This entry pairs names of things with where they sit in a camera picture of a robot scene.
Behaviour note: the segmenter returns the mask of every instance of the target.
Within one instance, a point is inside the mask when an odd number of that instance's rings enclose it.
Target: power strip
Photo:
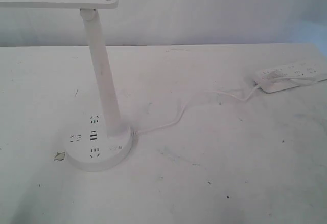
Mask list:
[[[283,80],[266,82],[277,77],[308,77],[315,78],[316,81],[327,79],[327,63],[325,62],[295,62],[288,65],[281,65],[257,71],[253,77],[256,83],[262,83],[261,89],[266,93],[273,93],[285,89],[298,87],[302,80]]]

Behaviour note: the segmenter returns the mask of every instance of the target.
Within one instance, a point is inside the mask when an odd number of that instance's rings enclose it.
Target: table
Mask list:
[[[323,56],[311,44],[108,47],[135,130],[178,101],[247,94],[250,73]],[[174,127],[135,137],[114,168],[67,160],[63,134],[101,113],[88,47],[0,48],[1,223],[325,223],[327,82],[247,102],[197,97]]]

